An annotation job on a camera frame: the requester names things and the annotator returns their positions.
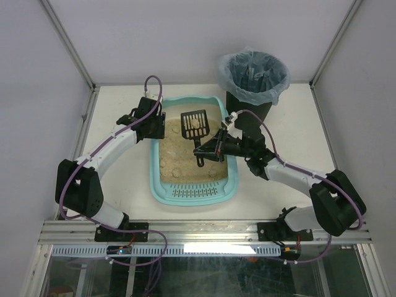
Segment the black trash bin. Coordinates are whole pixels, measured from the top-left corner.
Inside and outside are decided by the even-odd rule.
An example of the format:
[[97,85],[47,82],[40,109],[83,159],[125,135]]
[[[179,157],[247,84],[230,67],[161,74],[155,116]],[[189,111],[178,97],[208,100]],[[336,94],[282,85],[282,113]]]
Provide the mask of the black trash bin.
[[223,89],[229,113],[249,110],[264,120],[271,109],[276,81],[272,79],[273,58],[263,52],[246,50],[229,55],[222,66]]

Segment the black slotted litter scoop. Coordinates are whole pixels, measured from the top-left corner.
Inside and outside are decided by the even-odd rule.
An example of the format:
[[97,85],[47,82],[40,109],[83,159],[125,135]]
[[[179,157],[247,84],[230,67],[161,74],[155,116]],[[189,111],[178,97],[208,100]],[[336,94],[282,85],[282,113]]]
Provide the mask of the black slotted litter scoop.
[[[200,128],[193,129],[191,127],[191,120],[198,119]],[[206,110],[189,111],[180,114],[181,121],[181,134],[186,140],[194,142],[194,148],[201,146],[201,138],[206,137],[210,133],[209,121],[207,118]]]

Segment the translucent blue bin liner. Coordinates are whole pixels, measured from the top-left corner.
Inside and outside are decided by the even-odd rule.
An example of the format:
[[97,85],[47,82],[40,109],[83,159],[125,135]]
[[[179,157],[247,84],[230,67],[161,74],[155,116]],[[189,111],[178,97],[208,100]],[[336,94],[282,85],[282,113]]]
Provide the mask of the translucent blue bin liner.
[[254,106],[277,105],[291,82],[290,72],[281,60],[249,47],[222,56],[217,73],[218,85],[224,91]]

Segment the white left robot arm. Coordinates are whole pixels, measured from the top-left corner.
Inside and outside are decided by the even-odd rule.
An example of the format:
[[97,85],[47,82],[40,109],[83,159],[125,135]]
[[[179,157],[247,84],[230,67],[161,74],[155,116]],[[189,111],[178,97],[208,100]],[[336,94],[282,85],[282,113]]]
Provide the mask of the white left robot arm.
[[91,151],[58,165],[55,201],[65,219],[84,217],[111,231],[127,230],[129,216],[105,202],[101,179],[127,150],[144,139],[163,139],[165,112],[160,100],[140,99]]

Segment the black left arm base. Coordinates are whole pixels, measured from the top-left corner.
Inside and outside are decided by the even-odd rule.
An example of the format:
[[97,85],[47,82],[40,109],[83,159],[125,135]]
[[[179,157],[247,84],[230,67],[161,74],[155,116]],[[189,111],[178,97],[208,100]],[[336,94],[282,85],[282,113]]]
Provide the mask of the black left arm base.
[[103,226],[97,228],[95,232],[94,241],[99,243],[105,242],[117,242],[117,243],[129,243],[133,239],[133,243],[145,243],[148,241],[148,222],[129,222],[126,225],[126,230],[142,230],[138,233],[126,233],[119,231],[112,231]]

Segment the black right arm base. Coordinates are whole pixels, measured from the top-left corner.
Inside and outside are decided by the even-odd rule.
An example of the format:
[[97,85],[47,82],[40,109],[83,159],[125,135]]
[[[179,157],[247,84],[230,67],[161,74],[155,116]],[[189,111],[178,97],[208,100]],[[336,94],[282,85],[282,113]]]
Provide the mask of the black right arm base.
[[313,241],[311,230],[292,231],[287,225],[277,222],[257,223],[257,235],[260,242],[264,241]]

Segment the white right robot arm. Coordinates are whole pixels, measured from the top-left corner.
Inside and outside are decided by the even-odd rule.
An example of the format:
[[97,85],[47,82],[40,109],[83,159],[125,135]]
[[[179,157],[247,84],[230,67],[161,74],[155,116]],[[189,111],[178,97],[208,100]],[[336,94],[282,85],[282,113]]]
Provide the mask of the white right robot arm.
[[244,158],[250,172],[266,181],[286,185],[306,195],[309,207],[283,209],[277,218],[280,232],[322,229],[332,236],[363,225],[366,206],[346,174],[317,173],[287,163],[265,144],[265,137],[233,137],[225,129],[193,150],[195,156],[222,162],[227,156]]

